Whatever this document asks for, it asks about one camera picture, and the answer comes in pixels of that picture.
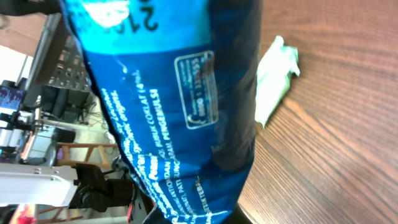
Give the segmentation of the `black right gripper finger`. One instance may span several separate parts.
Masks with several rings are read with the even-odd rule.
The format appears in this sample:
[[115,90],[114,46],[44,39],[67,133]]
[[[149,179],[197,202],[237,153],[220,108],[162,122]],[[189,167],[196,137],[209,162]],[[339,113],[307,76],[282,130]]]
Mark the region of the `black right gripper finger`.
[[231,214],[231,224],[252,224],[239,204],[235,206],[234,211]]

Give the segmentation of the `blue Oreo cookie pack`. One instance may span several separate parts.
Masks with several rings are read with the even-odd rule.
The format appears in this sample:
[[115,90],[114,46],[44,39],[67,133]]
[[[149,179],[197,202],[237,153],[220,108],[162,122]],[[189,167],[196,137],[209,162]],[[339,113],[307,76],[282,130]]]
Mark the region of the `blue Oreo cookie pack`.
[[147,223],[231,223],[254,162],[257,0],[62,1]]

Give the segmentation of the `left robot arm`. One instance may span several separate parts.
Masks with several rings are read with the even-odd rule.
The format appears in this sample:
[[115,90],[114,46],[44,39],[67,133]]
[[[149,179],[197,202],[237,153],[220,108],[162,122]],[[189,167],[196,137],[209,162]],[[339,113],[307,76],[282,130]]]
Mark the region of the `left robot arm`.
[[1,164],[1,205],[33,204],[92,208],[105,212],[126,207],[137,198],[129,179],[108,179],[98,166],[30,166]]

